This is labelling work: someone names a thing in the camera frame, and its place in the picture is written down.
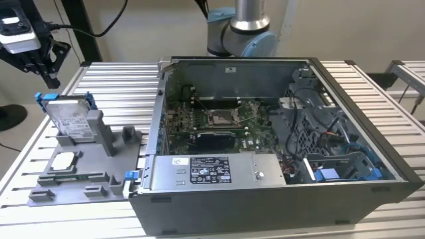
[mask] hard drive label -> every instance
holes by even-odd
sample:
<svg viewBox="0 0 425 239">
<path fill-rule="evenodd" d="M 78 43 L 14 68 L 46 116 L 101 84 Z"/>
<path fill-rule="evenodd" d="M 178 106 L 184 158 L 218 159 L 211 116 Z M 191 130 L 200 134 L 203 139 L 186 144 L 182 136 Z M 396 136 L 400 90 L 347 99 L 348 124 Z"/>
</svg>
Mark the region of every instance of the hard drive label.
<svg viewBox="0 0 425 239">
<path fill-rule="evenodd" d="M 73 138 L 94 137 L 93 129 L 85 117 L 62 118 L 61 123 Z"/>
<path fill-rule="evenodd" d="M 231 183 L 228 157 L 191 158 L 191 182 L 194 184 Z"/>
</svg>

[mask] cable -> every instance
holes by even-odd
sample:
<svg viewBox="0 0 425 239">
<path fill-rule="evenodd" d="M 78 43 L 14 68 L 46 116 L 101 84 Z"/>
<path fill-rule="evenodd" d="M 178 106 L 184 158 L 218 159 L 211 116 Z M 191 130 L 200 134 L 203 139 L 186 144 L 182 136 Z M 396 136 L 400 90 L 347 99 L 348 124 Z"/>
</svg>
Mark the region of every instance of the cable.
<svg viewBox="0 0 425 239">
<path fill-rule="evenodd" d="M 54 0 L 54 3 L 55 3 L 55 7 L 57 7 L 57 10 L 58 10 L 58 14 L 59 14 L 59 17 L 61 17 L 62 24 L 66 24 L 65 19 L 63 19 L 62 14 L 61 14 L 61 10 L 59 10 L 59 7 L 58 7 L 57 0 Z M 69 30 L 69 29 L 67 29 L 67 33 L 69 33 L 70 44 L 71 44 L 71 47 L 73 47 L 75 56 L 78 57 L 79 63 L 81 63 L 81 65 L 82 65 L 82 59 L 81 59 L 81 56 L 79 56 L 79 54 L 78 54 L 78 52 L 77 52 L 77 50 L 75 50 L 74 43 L 73 43 L 73 38 L 71 38 L 71 33 L 70 33 L 70 30 Z"/>
<path fill-rule="evenodd" d="M 207 0 L 195 0 L 195 2 L 198 3 L 200 9 L 202 9 L 202 12 L 204 14 L 204 17 L 206 19 L 208 19 L 208 3 L 207 3 Z"/>
<path fill-rule="evenodd" d="M 211 6 L 208 5 L 208 0 L 206 0 L 206 9 L 207 9 L 207 12 L 211 11 Z"/>
<path fill-rule="evenodd" d="M 75 26 L 73 26 L 73 25 L 66 25 L 66 24 L 63 24 L 63 25 L 61 25 L 61 24 L 53 24 L 53 25 L 51 25 L 51 30 L 57 30 L 57 29 L 62 29 L 62 28 L 70 28 L 70 29 L 74 29 L 74 30 L 77 30 L 77 31 L 79 31 L 79 32 L 87 34 L 87 35 L 90 35 L 90 36 L 93 36 L 93 37 L 103 37 L 105 35 L 107 35 L 107 33 L 110 32 L 111 28 L 114 27 L 114 25 L 115 25 L 117 22 L 119 21 L 122 15 L 123 15 L 123 13 L 125 13 L 125 10 L 126 10 L 126 8 L 127 8 L 127 4 L 129 4 L 129 0 L 125 1 L 125 5 L 123 5 L 123 8 L 122 8 L 122 10 L 121 10 L 118 16 L 115 17 L 115 19 L 114 19 L 113 23 L 110 24 L 110 26 L 107 27 L 107 29 L 106 29 L 101 34 L 95 34 L 94 32 L 87 32 L 87 31 L 85 31 L 85 30 L 77 28 Z"/>
<path fill-rule="evenodd" d="M 371 151 L 368 150 L 368 148 L 366 148 L 364 146 L 362 146 L 362 145 L 358 144 L 358 143 L 346 144 L 346 145 L 342 147 L 342 155 L 347 154 L 346 151 L 347 151 L 347 149 L 350 149 L 351 146 L 359 147 L 359 148 L 367 153 L 368 158 L 370 158 L 371 160 L 374 159 L 372 153 L 371 153 Z"/>
<path fill-rule="evenodd" d="M 330 127 L 327 129 L 328 132 L 332 132 L 332 128 L 338 124 L 339 120 L 340 120 L 340 117 L 336 117 L 335 120 L 332 121 L 332 124 L 330 125 Z"/>
<path fill-rule="evenodd" d="M 411 112 L 411 115 L 414 115 L 415 112 L 418 111 L 418 107 L 419 107 L 419 104 L 415 104 L 414 109 L 412 109 L 412 112 Z"/>
<path fill-rule="evenodd" d="M 407 86 L 406 91 L 404 91 L 404 93 L 403 93 L 402 96 L 400 96 L 399 104 L 400 104 L 402 100 L 403 100 L 404 97 L 406 97 L 406 94 L 407 94 L 407 92 L 408 92 L 408 89 L 410 89 L 410 85 Z"/>
<path fill-rule="evenodd" d="M 21 150 L 19 150 L 19 149 L 13 148 L 13 147 L 10 147 L 10 146 L 6 146 L 6 145 L 5 145 L 5 144 L 2 144 L 2 143 L 0 143 L 0 146 L 2 146 L 2 147 L 5 147 L 5 148 L 7 148 L 7 149 L 11 149 L 11 150 L 14 150 L 14 151 L 17 151 L 17 152 L 21 152 Z"/>
<path fill-rule="evenodd" d="M 315 93 L 319 93 L 318 90 L 315 90 L 315 89 L 312 89 L 312 88 L 302 87 L 302 88 L 299 88 L 299 89 L 294 92 L 294 95 L 296 95 L 300 90 L 310 90 L 310 91 L 314 91 Z"/>
<path fill-rule="evenodd" d="M 292 125 L 291 125 L 290 135 L 288 135 L 287 141 L 286 141 L 286 148 L 287 148 L 287 151 L 288 151 L 290 155 L 292 157 L 295 157 L 295 159 L 302 160 L 300 157 L 294 152 L 291 152 L 291 150 L 290 150 L 290 140 L 291 140 L 294 132 L 295 132 L 295 126 L 298 124 L 298 114 L 299 114 L 298 103 L 295 101 L 295 97 L 296 96 L 294 95 L 292 96 L 292 100 L 294 100 L 294 118 L 292 118 Z"/>
</svg>

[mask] gray plastic part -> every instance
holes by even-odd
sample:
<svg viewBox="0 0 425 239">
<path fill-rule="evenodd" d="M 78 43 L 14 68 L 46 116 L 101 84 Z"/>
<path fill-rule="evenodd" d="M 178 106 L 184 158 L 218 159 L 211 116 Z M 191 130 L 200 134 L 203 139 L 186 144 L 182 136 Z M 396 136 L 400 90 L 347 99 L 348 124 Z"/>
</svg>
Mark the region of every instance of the gray plastic part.
<svg viewBox="0 0 425 239">
<path fill-rule="evenodd" d="M 39 191 L 33 191 L 30 194 L 30 198 L 35 202 L 46 202 L 46 201 L 53 201 L 54 200 L 55 194 L 53 193 L 51 190 L 39 190 Z"/>
<path fill-rule="evenodd" d="M 125 180 L 119 182 L 117 178 L 113 176 L 110 179 L 110 189 L 114 195 L 123 195 L 125 188 Z"/>
<path fill-rule="evenodd" d="M 74 146 L 75 145 L 73 138 L 67 135 L 58 135 L 57 140 L 62 146 Z"/>
<path fill-rule="evenodd" d="M 66 170 L 53 170 L 53 171 L 49 171 L 47 174 L 70 174 L 70 173 L 75 173 L 77 172 L 77 168 L 75 168 L 75 165 L 73 165 L 70 167 L 70 169 L 66 169 Z"/>
<path fill-rule="evenodd" d="M 87 122 L 94 131 L 95 141 L 102 144 L 107 155 L 111 157 L 117 154 L 117 149 L 114 148 L 114 134 L 110 126 L 106 126 L 102 120 L 105 113 L 102 111 L 90 111 L 87 114 Z"/>
<path fill-rule="evenodd" d="M 102 185 L 99 186 L 86 186 L 85 194 L 89 198 L 93 197 L 106 197 L 109 195 L 107 190 Z"/>
<path fill-rule="evenodd" d="M 39 177 L 38 183 L 39 183 L 43 187 L 59 185 L 59 182 L 57 182 L 54 178 L 42 178 L 42 177 Z"/>
<path fill-rule="evenodd" d="M 111 157 L 105 147 L 97 142 L 57 147 L 39 178 L 39 185 L 34 189 L 37 195 L 30 197 L 29 206 L 126 201 L 123 196 L 125 174 L 138 167 L 142 132 L 135 131 L 134 127 L 126 127 L 122 132 L 114 132 L 111 138 L 115 139 L 113 146 L 117 150 L 117 154 Z M 65 173 L 65 170 L 51 170 L 54 159 L 63 152 L 77 154 L 75 165 L 70 167 L 75 169 L 74 172 L 69 170 Z M 95 192 L 95 190 L 87 190 L 89 186 L 103 189 Z M 54 195 L 53 200 L 49 200 L 49 195 L 38 195 L 38 192 L 49 190 Z"/>
<path fill-rule="evenodd" d="M 110 182 L 109 173 L 107 173 L 107 172 L 103 172 L 102 175 L 89 176 L 89 180 L 90 180 L 93 183 L 97 183 L 97 182 Z"/>
</svg>

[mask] white wall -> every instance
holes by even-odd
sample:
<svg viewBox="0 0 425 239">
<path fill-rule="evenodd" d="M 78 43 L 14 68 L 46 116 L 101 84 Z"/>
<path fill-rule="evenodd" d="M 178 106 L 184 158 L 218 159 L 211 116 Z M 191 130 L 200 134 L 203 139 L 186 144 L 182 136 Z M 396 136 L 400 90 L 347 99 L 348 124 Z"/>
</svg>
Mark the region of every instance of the white wall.
<svg viewBox="0 0 425 239">
<path fill-rule="evenodd" d="M 54 0 L 37 0 L 37 5 L 46 21 L 54 21 L 61 23 L 59 14 L 54 5 Z M 61 10 L 63 10 L 61 1 L 58 0 Z M 66 23 L 69 23 L 67 14 L 63 12 Z M 69 35 L 66 30 L 61 30 L 54 34 L 54 38 L 58 41 L 70 43 Z M 81 48 L 78 41 L 74 38 L 74 45 L 77 51 L 81 54 Z M 62 87 L 58 92 L 62 92 L 66 88 L 77 70 L 79 68 L 79 62 L 74 51 L 70 51 L 69 57 L 63 63 L 58 78 L 62 82 Z M 45 80 L 39 75 L 34 73 L 25 73 L 5 61 L 0 61 L 0 105 L 18 103 L 18 104 L 33 104 L 35 103 L 34 95 L 37 92 L 54 92 L 49 90 Z"/>
<path fill-rule="evenodd" d="M 284 56 L 355 60 L 383 72 L 425 59 L 425 0 L 299 0 Z"/>
<path fill-rule="evenodd" d="M 86 0 L 94 31 L 114 20 L 123 0 Z M 234 6 L 234 0 L 210 0 L 211 9 Z M 287 0 L 267 0 L 271 30 L 280 32 Z M 106 61 L 158 61 L 162 56 L 207 53 L 207 22 L 194 0 L 131 0 L 122 20 L 98 39 Z"/>
</svg>

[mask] blue cable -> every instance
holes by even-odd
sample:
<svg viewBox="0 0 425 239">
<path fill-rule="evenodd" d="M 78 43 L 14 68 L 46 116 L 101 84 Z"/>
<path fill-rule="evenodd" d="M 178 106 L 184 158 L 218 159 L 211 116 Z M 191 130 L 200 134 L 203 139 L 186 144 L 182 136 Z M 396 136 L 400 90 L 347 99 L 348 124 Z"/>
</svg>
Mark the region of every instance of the blue cable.
<svg viewBox="0 0 425 239">
<path fill-rule="evenodd" d="M 367 152 L 368 158 L 370 158 L 371 160 L 374 159 L 374 156 L 372 156 L 371 151 L 370 151 L 364 146 L 362 146 L 362 145 L 358 144 L 358 143 L 346 144 L 346 145 L 342 147 L 342 155 L 346 154 L 346 150 L 347 150 L 347 148 L 348 148 L 350 146 L 355 146 L 355 147 L 362 148 L 362 149 Z"/>
</svg>

